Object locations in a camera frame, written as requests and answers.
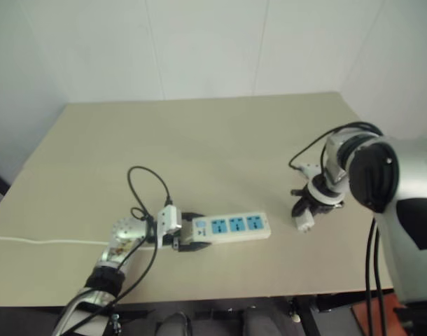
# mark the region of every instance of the white plug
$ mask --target white plug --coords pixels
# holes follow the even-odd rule
[[[175,233],[182,228],[181,211],[174,205],[167,205],[157,214],[157,247],[162,248],[166,234]]]
[[[314,219],[310,210],[305,209],[300,216],[295,217],[297,229],[302,232],[310,231],[314,225]]]

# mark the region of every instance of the white wall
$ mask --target white wall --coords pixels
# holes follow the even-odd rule
[[[358,97],[373,99],[372,81],[360,75],[369,70],[359,71],[370,65],[356,59],[386,48],[367,38],[383,25],[371,29],[383,1],[0,1],[0,174],[14,179],[68,102],[343,88],[377,122],[368,114],[379,108]]]
[[[427,134],[427,0],[386,0],[342,96],[387,134]]]

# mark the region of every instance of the cable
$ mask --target cable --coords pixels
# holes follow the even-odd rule
[[[153,266],[153,263],[155,262],[156,254],[158,253],[158,236],[156,236],[156,235],[155,235],[154,243],[155,243],[154,251],[153,251],[153,255],[151,256],[150,262],[149,262],[147,268],[145,269],[145,271],[143,271],[142,275],[136,280],[136,282],[134,282],[127,290],[125,290],[122,294],[120,294],[116,299],[112,300],[106,306],[94,311],[91,315],[84,318],[83,320],[78,322],[76,325],[74,325],[73,327],[71,327],[68,330],[66,330],[65,332],[63,332],[61,334],[61,336],[70,335],[75,330],[79,329],[81,326],[84,326],[87,322],[91,321],[94,317],[96,317],[96,316],[100,315],[101,313],[105,312],[106,310],[112,308],[113,305],[115,305],[117,302],[119,302],[121,299],[123,299],[131,291],[133,291],[137,287],[137,285],[140,284],[142,279],[147,275],[148,271],[150,270],[150,268]]]
[[[162,180],[162,178],[156,174],[153,170],[147,168],[147,167],[143,167],[143,166],[133,166],[130,167],[128,169],[127,172],[127,181],[128,181],[128,186],[129,189],[131,190],[134,198],[136,199],[136,201],[139,203],[139,205],[141,206],[141,208],[134,206],[130,209],[130,213],[133,217],[135,217],[136,219],[139,220],[145,220],[147,222],[147,226],[148,229],[153,228],[154,232],[157,232],[157,223],[154,221],[153,217],[150,215],[150,213],[148,212],[147,208],[145,207],[145,204],[141,201],[139,195],[137,194],[136,190],[134,189],[134,186],[132,185],[132,180],[131,180],[131,173],[133,170],[135,169],[142,169],[142,170],[146,170],[147,172],[150,172],[151,174],[153,174],[164,186],[165,192],[167,194],[166,196],[166,200],[165,200],[165,206],[167,206],[168,204],[173,204],[172,202],[172,198],[170,197],[170,193],[169,193],[169,189],[167,187],[167,185],[165,184],[164,180]],[[138,217],[134,211],[139,211],[142,214],[142,217]],[[122,265],[126,262],[126,260],[135,252],[137,251],[137,249],[147,240],[147,237],[149,237],[150,235],[150,231],[151,230],[147,230],[147,234],[146,234],[146,238],[144,238],[136,247],[134,247],[126,256],[125,258],[122,260],[122,262],[119,264],[117,270],[119,270]],[[63,332],[61,334],[61,336],[66,336],[66,335],[70,335],[71,333],[73,333],[75,330],[79,329],[81,326],[84,326],[86,323],[88,323],[89,321],[91,321],[94,317],[103,314],[104,312],[108,311],[110,308],[112,308],[117,302],[119,302],[121,299],[123,299],[126,295],[128,295],[131,291],[133,291],[142,281],[142,279],[147,275],[147,273],[150,271],[150,268],[153,266],[153,263],[155,262],[156,259],[156,255],[158,253],[158,236],[156,234],[154,234],[154,248],[153,248],[153,255],[151,256],[150,262],[148,263],[148,266],[146,267],[146,269],[143,271],[142,275],[128,288],[126,289],[122,294],[120,294],[116,299],[112,300],[110,303],[108,303],[106,306],[99,308],[98,310],[94,311],[91,315],[89,315],[88,317],[84,318],[83,320],[81,320],[80,322],[78,322],[77,324],[75,324],[74,326],[70,327],[70,329],[66,330],[65,332]]]
[[[120,271],[120,268],[122,268],[122,266],[127,262],[127,260],[134,254],[134,252],[136,252],[139,247],[141,247],[146,241],[147,239],[150,237],[149,235],[149,231],[147,230],[146,232],[146,236],[141,240],[140,243],[138,243],[133,249],[131,249],[131,251],[128,252],[128,254],[123,258],[123,260],[120,262],[120,264],[117,266],[117,271]]]
[[[324,174],[324,154],[326,153],[326,145],[324,144],[323,150],[321,151],[321,156],[319,158],[319,163],[321,164],[321,174]]]
[[[366,246],[366,263],[365,263],[365,282],[366,282],[366,309],[367,309],[367,326],[369,328],[369,336],[374,335],[374,325],[372,324],[372,306],[371,306],[371,292],[370,292],[370,248],[372,245],[372,238],[374,237],[375,218],[372,219],[372,224],[367,236]]]
[[[98,245],[98,246],[108,245],[107,241],[91,241],[91,240],[77,240],[77,239],[33,240],[33,239],[20,238],[20,237],[2,237],[2,236],[0,236],[0,241],[17,242],[17,243],[25,243],[25,244],[33,244],[33,245],[45,245],[45,244],[83,244],[83,245]],[[141,251],[153,250],[153,247],[145,246],[145,247],[141,247],[140,250]]]
[[[380,284],[380,274],[379,274],[379,241],[380,241],[380,232],[377,229],[375,232],[374,240],[374,277],[375,284],[377,286],[377,297],[379,301],[379,310],[380,310],[380,321],[381,321],[381,334],[386,336],[386,316],[384,311],[384,299],[382,285]]]
[[[141,209],[137,208],[137,207],[134,207],[134,208],[131,209],[131,214],[133,215],[133,217],[137,218],[133,214],[133,209],[140,211],[144,216],[150,215],[150,213],[148,212],[147,208],[145,207],[145,204],[141,201],[139,195],[137,194],[136,190],[134,189],[134,186],[132,185],[131,173],[135,169],[142,169],[142,170],[145,170],[145,171],[153,174],[162,183],[162,185],[164,186],[165,192],[167,194],[167,198],[165,200],[165,205],[173,204],[172,198],[170,197],[169,189],[168,189],[167,185],[165,184],[164,180],[162,180],[162,178],[158,174],[156,174],[153,170],[151,170],[151,169],[149,169],[147,167],[133,166],[133,167],[129,168],[128,172],[127,172],[128,186],[129,186],[129,189],[131,190],[131,193],[134,195],[134,198],[136,198],[137,203],[139,203],[139,205],[141,206]]]
[[[375,125],[369,123],[369,122],[364,122],[364,121],[356,121],[356,122],[350,122],[348,124],[342,125],[342,126],[338,126],[335,128],[332,128],[330,130],[328,130],[326,133],[322,134],[321,136],[317,137],[315,140],[313,140],[313,142],[311,142],[307,147],[305,147],[304,149],[302,149],[299,153],[297,153],[295,156],[293,156],[290,160],[290,162],[288,163],[288,166],[291,169],[294,170],[300,170],[299,167],[296,167],[293,165],[293,161],[301,154],[303,154],[305,151],[307,151],[308,149],[310,149],[316,142],[318,142],[319,140],[321,140],[323,137],[328,136],[330,133],[336,133],[339,132],[345,128],[360,128],[362,130],[365,131],[369,131],[369,132],[373,132],[379,136],[383,135],[382,131]]]
[[[75,295],[75,296],[73,297],[73,299],[72,299],[72,300],[70,300],[70,301],[69,301],[69,303],[68,303],[68,304],[66,304],[66,305],[63,307],[62,311],[59,313],[59,315],[58,315],[58,317],[57,317],[57,320],[56,320],[56,322],[55,322],[55,327],[54,327],[54,328],[56,328],[56,326],[58,325],[58,323],[60,322],[60,320],[62,319],[62,317],[64,316],[64,314],[66,313],[66,310],[67,310],[70,306],[72,306],[72,305],[74,304],[74,302],[75,302],[75,301],[77,301],[78,299],[80,299],[80,298],[81,298],[81,297],[83,297],[83,296],[86,296],[86,295],[87,295],[87,294],[89,294],[89,293],[92,293],[92,292],[95,292],[95,291],[98,291],[98,290],[100,290],[100,288],[91,288],[91,289],[85,290],[84,292],[81,292],[81,293],[79,293],[79,294]]]

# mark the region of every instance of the black wire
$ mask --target black wire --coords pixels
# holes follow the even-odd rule
[[[372,224],[367,236],[366,246],[366,263],[365,263],[365,282],[366,282],[366,311],[367,311],[367,326],[369,327],[369,336],[374,335],[374,325],[372,324],[372,306],[371,306],[371,292],[370,292],[370,248],[372,245],[372,238],[374,237],[375,218],[372,219]]]
[[[169,189],[167,188],[167,185],[165,184],[164,180],[162,180],[162,178],[156,174],[153,170],[147,168],[147,167],[143,167],[143,166],[133,166],[131,168],[128,169],[127,172],[127,180],[128,180],[128,186],[129,189],[131,190],[132,194],[134,195],[134,197],[136,198],[136,201],[139,203],[139,205],[141,206],[140,208],[133,208],[136,210],[140,210],[140,212],[142,212],[145,216],[146,215],[150,215],[150,213],[148,212],[147,208],[145,207],[144,203],[141,201],[139,195],[137,194],[136,190],[134,189],[134,186],[132,185],[132,181],[131,181],[131,173],[133,170],[135,169],[142,169],[142,170],[146,170],[149,173],[152,173],[154,176],[156,176],[156,178],[162,183],[162,185],[164,186],[165,192],[167,194],[167,198],[165,200],[165,205],[167,204],[172,204],[172,198],[170,197],[170,192]]]
[[[135,211],[139,211],[139,212],[142,214],[142,216],[141,216],[141,217],[138,217],[138,216],[134,213]],[[133,216],[135,219],[139,219],[140,221],[143,221],[143,220],[146,218],[146,215],[145,215],[144,210],[142,210],[142,209],[138,208],[137,206],[133,206],[133,207],[129,210],[129,213],[130,213],[130,214],[131,214],[131,216]]]
[[[91,289],[85,290],[84,292],[81,292],[81,293],[79,293],[79,294],[75,295],[75,296],[73,297],[73,299],[72,299],[72,300],[70,300],[70,301],[69,301],[69,303],[68,303],[68,304],[66,304],[66,305],[63,307],[62,311],[59,313],[59,315],[58,315],[58,317],[57,317],[57,320],[56,320],[56,322],[55,322],[55,327],[54,327],[54,328],[56,328],[56,326],[58,325],[58,323],[60,322],[60,320],[62,319],[62,317],[64,316],[64,314],[66,313],[66,310],[67,310],[71,305],[73,305],[75,301],[77,301],[78,299],[80,299],[80,298],[81,298],[81,297],[83,297],[83,296],[86,296],[87,294],[89,294],[89,293],[91,293],[91,292],[95,292],[95,291],[98,291],[98,290],[100,290],[100,288],[91,288]]]
[[[324,153],[326,152],[326,145],[324,144],[323,150],[321,151],[321,156],[319,158],[321,165],[321,174],[324,174]]]
[[[146,240],[150,237],[150,235],[148,234],[149,230],[147,230],[146,232],[147,232],[146,236],[143,237],[142,240],[131,251],[128,252],[128,254],[123,258],[123,260],[117,266],[117,272],[127,262],[128,258],[131,257],[134,254],[134,252],[136,252],[139,249],[139,247],[141,247],[142,245],[144,245],[144,243],[146,242]]]
[[[157,225],[153,220],[153,217],[150,215],[150,213],[148,212],[147,208],[145,207],[145,204],[141,201],[139,195],[137,194],[136,190],[134,189],[134,186],[132,185],[132,180],[131,180],[131,173],[133,170],[135,169],[142,169],[145,170],[151,174],[153,174],[164,186],[165,192],[167,194],[166,196],[166,200],[165,200],[165,205],[167,206],[168,204],[173,204],[172,202],[172,198],[170,197],[170,192],[169,189],[167,187],[167,184],[165,184],[164,180],[157,174],[155,173],[153,170],[147,168],[147,167],[143,167],[143,166],[133,166],[130,167],[128,169],[127,172],[127,181],[128,181],[128,186],[129,189],[131,190],[134,198],[136,199],[136,201],[139,203],[139,205],[141,206],[141,208],[137,207],[137,206],[133,206],[130,209],[130,213],[133,217],[135,217],[136,219],[139,219],[140,221],[145,220],[147,222],[147,234],[146,237],[144,237],[142,239],[142,241],[140,243],[138,243],[126,256],[125,258],[122,260],[122,262],[119,264],[117,270],[119,270],[123,264],[127,261],[127,259],[135,252],[137,251],[137,249],[147,240],[147,238],[150,235],[150,230],[149,227],[153,226],[154,232],[157,232]],[[139,211],[142,214],[142,217],[138,217],[134,211]],[[147,266],[147,268],[143,271],[142,275],[136,280],[136,282],[134,282],[127,290],[125,290],[122,294],[120,294],[116,299],[112,300],[110,303],[108,303],[106,306],[101,307],[100,309],[94,311],[91,315],[89,315],[88,317],[84,318],[83,320],[81,320],[80,322],[78,322],[76,325],[72,326],[70,329],[68,329],[66,332],[62,333],[61,336],[66,336],[66,335],[70,335],[73,331],[77,330],[78,328],[80,328],[81,326],[84,326],[87,322],[91,321],[94,317],[106,312],[107,310],[109,310],[110,308],[112,308],[117,302],[119,302],[121,299],[123,299],[126,295],[128,295],[131,291],[133,291],[137,285],[140,284],[140,282],[142,281],[142,279],[147,275],[148,271],[150,270],[150,268],[153,266],[153,263],[155,262],[155,258],[156,258],[156,254],[158,252],[158,236],[155,234],[155,248],[154,248],[154,252],[153,252],[153,256],[150,259],[150,262]]]
[[[317,137],[315,140],[313,140],[313,142],[311,142],[307,147],[305,147],[304,149],[302,149],[299,153],[297,153],[295,156],[293,156],[290,160],[290,162],[288,163],[288,166],[291,169],[294,170],[300,170],[299,167],[296,167],[293,165],[293,161],[301,154],[303,154],[305,151],[307,151],[308,149],[310,149],[316,142],[318,142],[319,140],[321,140],[323,137],[328,136],[330,133],[336,133],[339,132],[345,128],[360,128],[362,130],[365,131],[369,131],[369,132],[373,132],[379,136],[383,135],[382,131],[375,125],[369,123],[369,122],[364,122],[364,121],[356,121],[356,122],[350,122],[348,124],[342,125],[342,126],[338,126],[335,127],[333,129],[328,130],[326,133],[322,134],[321,136]]]
[[[146,316],[145,316],[145,318],[146,318],[148,315],[150,315],[151,313],[155,312],[155,310],[156,310],[156,309],[148,310],[148,311],[146,312]],[[131,322],[134,322],[134,321],[137,321],[138,319],[142,319],[142,316],[122,319],[122,320],[119,320],[119,322],[120,322],[121,326],[123,327],[125,324],[131,323]]]
[[[64,333],[61,334],[61,336],[68,336],[71,333],[73,333],[75,330],[79,329],[81,326],[84,326],[87,322],[91,321],[94,317],[106,312],[108,309],[112,308],[117,302],[119,302],[121,299],[123,299],[126,295],[128,295],[131,291],[133,291],[137,285],[140,284],[142,279],[147,275],[148,271],[150,270],[151,266],[153,266],[153,263],[156,259],[156,254],[158,252],[158,237],[155,235],[155,248],[153,250],[153,255],[151,256],[150,262],[148,263],[147,268],[145,271],[143,271],[142,275],[134,282],[127,290],[125,290],[122,294],[120,294],[116,299],[112,300],[110,303],[108,303],[106,306],[99,308],[98,310],[94,311],[91,315],[84,318],[80,322],[78,322],[73,327],[66,330]]]
[[[374,240],[374,277],[375,284],[377,286],[377,297],[379,301],[379,310],[380,310],[380,321],[381,321],[381,334],[386,336],[386,315],[384,312],[384,299],[382,285],[380,284],[380,274],[379,274],[379,241],[380,241],[380,232],[375,232]]]

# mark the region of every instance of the floor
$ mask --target floor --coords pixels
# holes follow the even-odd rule
[[[125,305],[122,308],[127,311],[150,313],[146,318],[124,323],[122,336],[152,336],[165,317],[180,311],[191,318],[194,336],[240,335],[242,333],[240,311],[250,306],[270,310],[284,335],[305,336],[301,323],[294,323],[269,297]],[[314,313],[314,318],[322,336],[361,335],[349,308],[340,308],[328,313]],[[0,308],[0,336],[50,335],[55,319],[56,314],[51,314],[50,310]]]

